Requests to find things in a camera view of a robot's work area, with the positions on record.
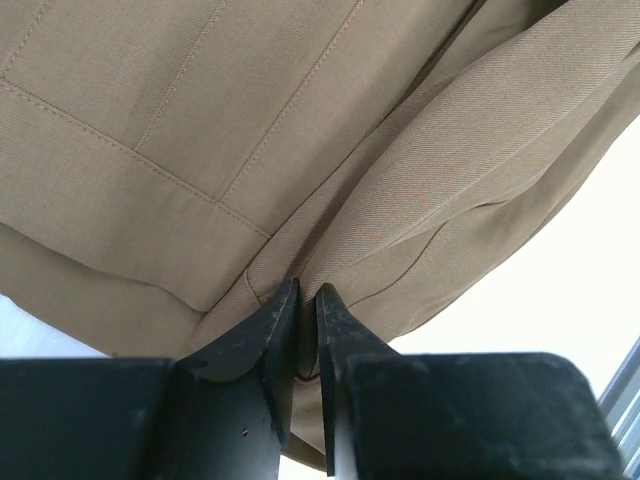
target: brown fabric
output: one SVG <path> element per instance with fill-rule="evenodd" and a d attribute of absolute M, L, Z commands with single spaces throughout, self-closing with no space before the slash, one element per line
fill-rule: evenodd
<path fill-rule="evenodd" d="M 571 198 L 640 113 L 638 42 L 637 0 L 4 0 L 0 292 L 178 357 L 296 275 L 391 340 Z"/>

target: white surface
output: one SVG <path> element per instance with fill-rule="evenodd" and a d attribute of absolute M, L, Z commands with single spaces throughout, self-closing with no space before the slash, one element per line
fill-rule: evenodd
<path fill-rule="evenodd" d="M 599 395 L 640 336 L 640 120 L 529 244 L 437 318 L 392 343 L 405 353 L 547 351 Z M 0 295 L 0 356 L 95 356 Z M 282 459 L 282 480 L 324 475 Z"/>

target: clothing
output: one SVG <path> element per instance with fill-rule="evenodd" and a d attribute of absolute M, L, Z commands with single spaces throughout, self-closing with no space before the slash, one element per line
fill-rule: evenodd
<path fill-rule="evenodd" d="M 4 0 L 0 292 L 181 357 L 298 276 L 391 340 L 571 199 L 640 113 L 639 42 L 638 0 Z"/>

